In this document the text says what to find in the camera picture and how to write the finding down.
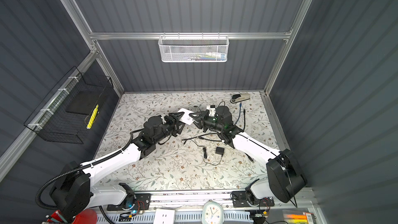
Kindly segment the white network switch box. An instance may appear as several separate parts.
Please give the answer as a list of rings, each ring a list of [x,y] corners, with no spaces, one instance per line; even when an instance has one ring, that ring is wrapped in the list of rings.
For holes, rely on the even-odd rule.
[[[177,115],[179,116],[179,121],[187,125],[192,125],[194,120],[190,116],[191,113],[193,113],[193,111],[181,108],[180,110],[177,111]]]

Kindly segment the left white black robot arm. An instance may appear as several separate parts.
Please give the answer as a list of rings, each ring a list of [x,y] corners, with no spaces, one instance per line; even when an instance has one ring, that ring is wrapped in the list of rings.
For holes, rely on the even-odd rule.
[[[165,138],[179,135],[185,126],[181,121],[183,115],[184,112],[152,116],[137,131],[137,137],[131,132],[122,148],[81,164],[69,163],[39,188],[36,204],[43,209],[59,210],[67,222],[88,208],[104,205],[120,205],[125,211],[139,209],[134,191],[126,183],[108,188],[95,185],[107,175],[147,157]]]

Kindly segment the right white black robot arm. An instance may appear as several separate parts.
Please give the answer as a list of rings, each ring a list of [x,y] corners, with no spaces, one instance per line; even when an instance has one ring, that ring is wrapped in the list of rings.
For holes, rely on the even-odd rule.
[[[266,168],[267,179],[257,179],[245,188],[248,204],[258,205],[264,198],[274,197],[296,205],[295,195],[307,185],[307,178],[291,150],[273,149],[249,136],[233,123],[226,106],[217,107],[213,115],[205,110],[189,116],[198,129],[215,131],[225,144]]]

